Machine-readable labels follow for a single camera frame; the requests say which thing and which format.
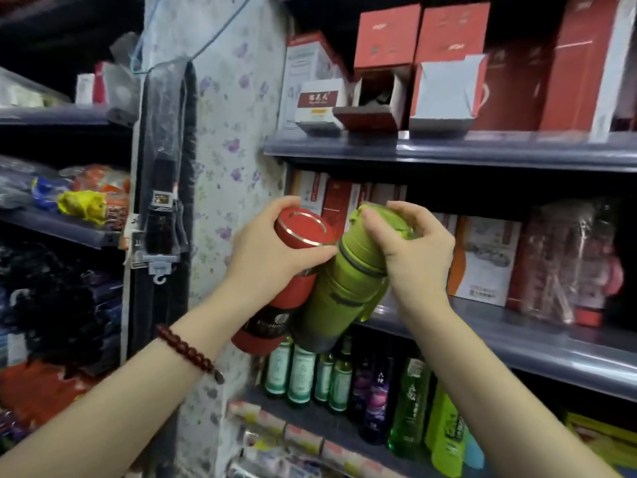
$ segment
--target beaded bracelet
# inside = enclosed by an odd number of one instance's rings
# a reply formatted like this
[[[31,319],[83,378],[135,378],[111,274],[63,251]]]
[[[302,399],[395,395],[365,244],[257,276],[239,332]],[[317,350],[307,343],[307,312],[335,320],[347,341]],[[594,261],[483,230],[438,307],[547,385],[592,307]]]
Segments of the beaded bracelet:
[[[224,379],[224,375],[221,374],[217,368],[215,368],[210,359],[205,357],[201,352],[198,352],[196,348],[188,345],[187,342],[181,340],[181,337],[175,334],[167,326],[158,324],[157,334],[159,335],[160,339],[165,341],[177,353],[181,354],[188,361],[195,364],[195,366],[203,370],[203,372],[211,374],[217,381],[217,384],[223,384],[226,381]]]

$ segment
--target hand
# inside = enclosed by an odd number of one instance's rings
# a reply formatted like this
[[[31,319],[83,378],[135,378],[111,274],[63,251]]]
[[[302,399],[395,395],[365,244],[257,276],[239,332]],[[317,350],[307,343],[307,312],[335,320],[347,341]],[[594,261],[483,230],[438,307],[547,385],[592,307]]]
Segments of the hand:
[[[402,216],[418,236],[404,240],[376,211],[362,211],[365,229],[385,254],[394,294],[408,317],[438,312],[441,306],[449,305],[447,270],[455,238],[421,206],[389,201],[387,207]]]
[[[284,208],[300,203],[298,196],[274,200],[233,240],[226,281],[245,289],[246,298],[258,304],[257,309],[267,305],[294,275],[336,255],[335,246],[294,250],[279,239],[274,228],[276,218]]]

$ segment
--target red bottle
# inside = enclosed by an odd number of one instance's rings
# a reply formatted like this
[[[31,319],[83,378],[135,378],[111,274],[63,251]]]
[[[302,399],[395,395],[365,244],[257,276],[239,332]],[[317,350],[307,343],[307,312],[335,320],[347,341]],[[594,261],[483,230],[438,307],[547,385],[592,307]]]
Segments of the red bottle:
[[[336,243],[334,230],[318,215],[303,208],[285,208],[275,222],[275,232],[290,248],[305,249]],[[285,338],[291,318],[310,296],[316,268],[296,275],[272,302],[259,310],[232,339],[243,352],[266,356]]]

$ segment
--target floral wallpaper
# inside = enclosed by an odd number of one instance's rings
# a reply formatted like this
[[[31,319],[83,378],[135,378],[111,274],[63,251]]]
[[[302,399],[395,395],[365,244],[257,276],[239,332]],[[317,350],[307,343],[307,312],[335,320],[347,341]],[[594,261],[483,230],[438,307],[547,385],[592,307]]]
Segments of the floral wallpaper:
[[[244,0],[146,0],[143,65],[190,55]],[[285,167],[261,153],[273,134],[285,58],[287,19],[275,0],[251,0],[195,59],[199,88],[195,221],[190,306],[221,281],[233,234],[283,192]],[[227,400],[247,383],[250,359],[228,344],[217,359],[225,385],[203,378],[177,419],[175,476],[221,477],[238,450]]]

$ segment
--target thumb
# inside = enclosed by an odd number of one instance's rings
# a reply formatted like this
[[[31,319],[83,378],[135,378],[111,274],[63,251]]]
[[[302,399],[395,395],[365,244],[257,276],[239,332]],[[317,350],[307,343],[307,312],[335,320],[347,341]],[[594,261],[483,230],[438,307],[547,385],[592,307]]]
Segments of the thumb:
[[[294,271],[295,274],[321,265],[336,255],[336,247],[334,245],[326,245],[315,248],[305,248],[300,250],[292,250],[294,255]]]
[[[383,250],[386,257],[395,254],[404,241],[401,236],[387,223],[377,211],[371,208],[363,208],[362,220],[365,230]]]

